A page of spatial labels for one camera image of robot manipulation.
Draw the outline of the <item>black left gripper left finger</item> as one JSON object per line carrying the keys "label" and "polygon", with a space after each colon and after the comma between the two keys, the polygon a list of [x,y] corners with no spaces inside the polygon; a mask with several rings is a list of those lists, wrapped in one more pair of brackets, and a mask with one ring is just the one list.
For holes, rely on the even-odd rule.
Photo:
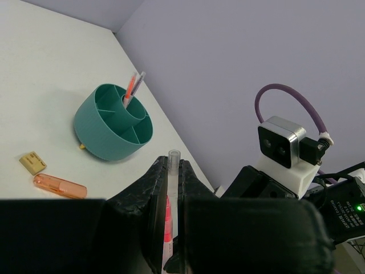
{"label": "black left gripper left finger", "polygon": [[2,273],[160,273],[167,158],[114,197],[1,201]]}

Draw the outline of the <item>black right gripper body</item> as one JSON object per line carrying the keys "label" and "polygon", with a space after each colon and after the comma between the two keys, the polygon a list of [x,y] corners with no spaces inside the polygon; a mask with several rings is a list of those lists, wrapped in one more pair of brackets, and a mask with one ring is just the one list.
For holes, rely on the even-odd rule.
{"label": "black right gripper body", "polygon": [[222,198],[298,199],[298,195],[262,171],[245,166]]}

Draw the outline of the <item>yellow eraser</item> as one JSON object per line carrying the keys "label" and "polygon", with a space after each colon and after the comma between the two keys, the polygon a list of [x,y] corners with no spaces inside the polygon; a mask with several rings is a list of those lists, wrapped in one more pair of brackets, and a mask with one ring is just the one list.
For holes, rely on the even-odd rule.
{"label": "yellow eraser", "polygon": [[23,155],[19,159],[19,162],[33,176],[36,175],[36,174],[38,174],[38,173],[40,173],[41,171],[43,171],[47,167],[47,165],[45,164],[45,162],[34,151],[29,152],[28,154]]}

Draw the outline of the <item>clear purple gel pen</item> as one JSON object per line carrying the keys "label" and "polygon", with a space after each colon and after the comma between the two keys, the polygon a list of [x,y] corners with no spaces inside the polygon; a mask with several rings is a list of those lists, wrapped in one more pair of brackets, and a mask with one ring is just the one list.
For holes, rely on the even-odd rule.
{"label": "clear purple gel pen", "polygon": [[135,85],[134,85],[134,88],[132,90],[132,98],[135,96],[135,94],[136,94],[137,90],[139,89],[140,85],[142,84],[145,76],[146,76],[146,73],[143,71],[140,74],[139,78],[136,80]]}

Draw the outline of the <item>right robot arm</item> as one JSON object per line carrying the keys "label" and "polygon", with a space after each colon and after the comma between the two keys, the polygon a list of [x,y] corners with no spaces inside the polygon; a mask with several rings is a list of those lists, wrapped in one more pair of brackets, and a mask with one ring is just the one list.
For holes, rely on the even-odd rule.
{"label": "right robot arm", "polygon": [[318,171],[317,184],[300,197],[288,186],[252,166],[243,167],[223,198],[301,198],[321,213],[335,245],[364,237],[364,162],[335,173]]}

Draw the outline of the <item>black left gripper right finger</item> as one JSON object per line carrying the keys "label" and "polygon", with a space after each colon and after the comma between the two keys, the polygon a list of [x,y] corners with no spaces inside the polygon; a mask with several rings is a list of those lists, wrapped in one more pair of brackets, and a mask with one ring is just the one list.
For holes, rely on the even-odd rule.
{"label": "black left gripper right finger", "polygon": [[179,163],[178,235],[167,273],[331,273],[319,211],[297,199],[222,198]]}

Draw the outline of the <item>orange highlighter pen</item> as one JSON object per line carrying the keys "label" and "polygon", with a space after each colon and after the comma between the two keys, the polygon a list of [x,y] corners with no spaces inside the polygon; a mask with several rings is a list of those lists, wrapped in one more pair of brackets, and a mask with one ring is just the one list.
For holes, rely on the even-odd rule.
{"label": "orange highlighter pen", "polygon": [[129,81],[128,87],[126,89],[126,93],[123,99],[123,106],[124,108],[127,108],[131,99],[132,99],[132,90],[134,88],[135,82],[136,82],[136,78],[137,78],[137,73],[133,73],[133,76],[131,78],[131,80]]}

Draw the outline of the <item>pink highlighter pen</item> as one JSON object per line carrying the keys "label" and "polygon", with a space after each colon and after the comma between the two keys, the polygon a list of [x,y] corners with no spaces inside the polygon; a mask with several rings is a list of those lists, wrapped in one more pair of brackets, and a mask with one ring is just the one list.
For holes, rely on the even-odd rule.
{"label": "pink highlighter pen", "polygon": [[165,216],[165,231],[163,245],[162,273],[167,273],[164,267],[173,256],[173,239],[177,236],[177,197],[179,182],[179,150],[170,150],[168,153],[168,190]]}

